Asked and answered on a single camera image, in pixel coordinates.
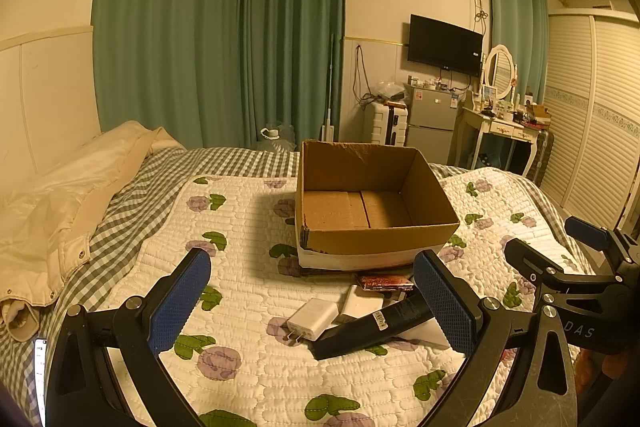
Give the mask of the person's right hand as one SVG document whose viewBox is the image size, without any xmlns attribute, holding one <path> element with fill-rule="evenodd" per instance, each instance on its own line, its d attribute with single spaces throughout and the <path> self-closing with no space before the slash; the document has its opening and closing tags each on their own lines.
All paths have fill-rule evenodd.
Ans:
<svg viewBox="0 0 640 427">
<path fill-rule="evenodd" d="M 575 363 L 575 388 L 578 395 L 584 393 L 598 374 L 624 381 L 625 388 L 639 387 L 639 347 L 628 348 L 616 355 L 605 355 L 598 361 L 601 353 L 582 348 Z"/>
</svg>

